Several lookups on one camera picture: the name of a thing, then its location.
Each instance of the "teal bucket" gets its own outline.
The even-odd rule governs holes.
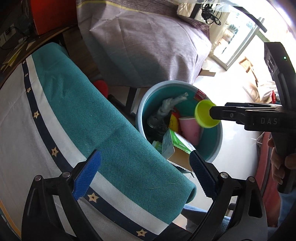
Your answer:
[[[176,105],[181,116],[194,116],[194,110],[198,103],[194,96],[198,88],[182,81],[170,80],[158,83],[151,87],[142,98],[136,116],[136,128],[145,136],[143,122],[161,106],[164,99],[177,97],[185,92],[188,93],[187,100]],[[219,153],[222,143],[222,124],[209,129],[204,129],[202,137],[196,150],[207,161],[212,162]]]

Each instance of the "orange object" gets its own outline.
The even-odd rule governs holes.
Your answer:
[[[30,4],[38,35],[77,24],[75,0],[31,0]]]

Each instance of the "finger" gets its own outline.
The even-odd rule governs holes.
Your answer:
[[[274,147],[274,140],[273,140],[273,138],[270,138],[269,140],[268,140],[268,142],[267,142],[267,145],[269,146],[269,147]]]
[[[285,170],[284,170],[283,166],[281,166],[279,169],[274,167],[273,174],[275,176],[277,176],[278,178],[283,179],[285,177]]]
[[[289,169],[296,169],[296,153],[286,157],[285,166]]]
[[[285,162],[285,159],[277,154],[275,148],[272,148],[270,160],[271,164],[273,164],[277,169],[279,169],[280,166]]]
[[[283,184],[283,180],[279,177],[277,177],[276,175],[274,175],[274,170],[277,169],[275,166],[271,166],[272,169],[272,179],[275,180],[277,183],[279,184]]]

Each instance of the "pink paper cup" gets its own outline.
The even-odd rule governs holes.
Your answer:
[[[196,122],[195,117],[181,117],[179,118],[180,128],[183,132],[183,136],[187,139],[193,146],[198,145],[200,141],[200,125]]]

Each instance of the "cardboard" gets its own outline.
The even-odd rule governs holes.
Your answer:
[[[214,77],[215,75],[216,75],[216,72],[211,72],[205,69],[202,69],[199,74],[199,76],[210,76],[210,77]]]
[[[195,150],[193,145],[178,133],[168,129],[163,136],[162,156],[171,164],[192,172],[189,155]]]

